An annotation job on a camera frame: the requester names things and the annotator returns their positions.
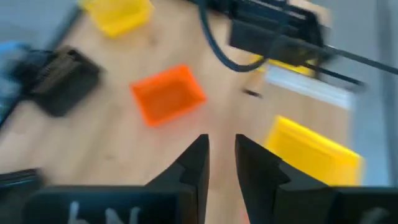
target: plastic container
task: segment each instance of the plastic container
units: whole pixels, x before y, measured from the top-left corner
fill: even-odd
[[[146,23],[153,11],[149,0],[82,0],[81,5],[110,37]]]
[[[265,148],[325,184],[360,184],[360,155],[281,116],[277,117]]]
[[[149,126],[183,115],[206,100],[186,65],[132,83],[130,90]]]

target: black device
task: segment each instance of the black device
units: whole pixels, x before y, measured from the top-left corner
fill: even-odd
[[[398,223],[398,189],[329,187],[284,162],[242,134],[236,135],[236,170],[252,224]],[[160,175],[143,186],[55,186],[31,196],[23,223],[67,223],[71,204],[77,218],[105,223],[112,208],[127,223],[205,222],[209,141],[202,134]]]
[[[78,218],[89,223],[105,223],[107,208],[128,223],[134,207],[138,223],[204,223],[209,171],[209,140],[202,134],[146,185],[44,188],[26,203],[23,223],[67,223],[73,202],[80,204]]]
[[[230,46],[258,55],[267,55],[274,44],[274,33],[280,26],[279,21],[283,21],[285,15],[288,15],[287,24],[281,35],[318,47],[324,46],[321,26],[313,12],[295,6],[289,6],[286,12],[283,12],[275,10],[270,4],[247,2],[250,1],[237,2],[231,9]],[[293,66],[301,66],[307,60],[316,57],[316,51],[289,43],[280,44],[269,56]]]
[[[29,95],[48,114],[64,116],[100,82],[100,68],[76,49],[66,47],[37,74]]]

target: yellow plastic bin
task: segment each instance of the yellow plastic bin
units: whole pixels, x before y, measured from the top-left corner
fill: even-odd
[[[360,155],[281,116],[264,147],[325,184],[354,186],[361,182]]]
[[[82,0],[80,4],[110,37],[146,23],[154,8],[149,0]]]

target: black cable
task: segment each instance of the black cable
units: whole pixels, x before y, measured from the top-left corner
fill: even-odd
[[[340,74],[337,73],[337,72],[329,71],[329,70],[327,70],[327,69],[324,69],[324,68],[322,68],[322,67],[319,67],[318,65],[311,65],[311,64],[305,62],[305,63],[303,64],[303,66],[304,66],[304,67],[307,67],[307,68],[309,68],[309,69],[311,69],[311,70],[314,70],[314,71],[315,71],[315,70],[318,70],[320,73],[329,75],[329,76],[331,76],[331,77],[338,78],[338,79],[340,79],[340,80],[343,80],[343,81],[346,81],[346,82],[355,84],[355,85],[360,86],[360,87],[364,87],[364,86],[365,86],[365,84],[364,84],[363,82],[359,81],[359,80],[356,80],[356,79],[354,79],[354,78],[350,78],[350,77],[347,77],[347,76],[344,76],[344,75],[340,75]]]
[[[284,42],[286,42],[287,44],[292,44],[294,46],[299,46],[299,47],[305,47],[308,50],[314,50],[318,53],[322,53],[325,55],[339,55],[344,58],[348,58],[350,60],[354,60],[356,62],[365,64],[365,65],[369,65],[370,67],[378,68],[380,70],[398,75],[398,68],[394,68],[394,67],[386,65],[384,63],[377,62],[375,60],[372,60],[372,59],[369,59],[369,58],[366,58],[366,57],[363,57],[360,55],[356,55],[356,54],[350,53],[345,50],[337,49],[337,48],[334,48],[329,45],[326,45],[324,47],[319,47],[317,45],[307,43],[306,41],[301,41],[299,39],[291,38],[286,35],[280,36],[280,39],[283,40]]]
[[[271,56],[273,53],[274,49],[277,48],[279,42],[280,42],[280,36],[284,33],[285,28],[287,27],[287,23],[289,21],[289,14],[287,13],[287,9],[289,7],[288,1],[289,0],[283,0],[282,3],[284,5],[282,6],[281,10],[281,15],[282,15],[282,21],[279,21],[279,28],[277,32],[274,34],[274,40],[271,42],[271,46],[269,47],[268,52],[263,55],[263,58],[258,60],[257,62],[254,62],[249,65],[239,65],[229,59],[224,52],[220,49],[220,47],[217,44],[217,41],[211,34],[211,30],[209,28],[208,24],[208,18],[206,14],[206,1],[207,0],[198,0],[198,6],[199,6],[199,15],[200,15],[200,21],[201,21],[201,26],[203,29],[203,32],[205,33],[205,37],[213,50],[214,54],[217,56],[218,60],[220,60],[225,66],[228,68],[236,71],[236,72],[250,72],[251,70],[259,68],[261,65],[264,64],[264,62]]]

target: gray floor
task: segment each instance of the gray floor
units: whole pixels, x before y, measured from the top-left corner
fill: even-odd
[[[35,49],[52,49],[76,13],[75,0],[0,1],[0,43],[19,40]],[[7,55],[0,57],[4,68]]]

